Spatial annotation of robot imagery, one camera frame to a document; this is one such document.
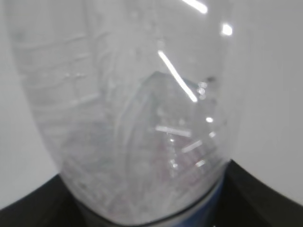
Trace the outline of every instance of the clear plastic bottle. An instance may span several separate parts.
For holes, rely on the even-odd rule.
[[[230,1],[5,3],[33,116],[81,203],[146,224],[218,183],[235,127],[220,104]]]

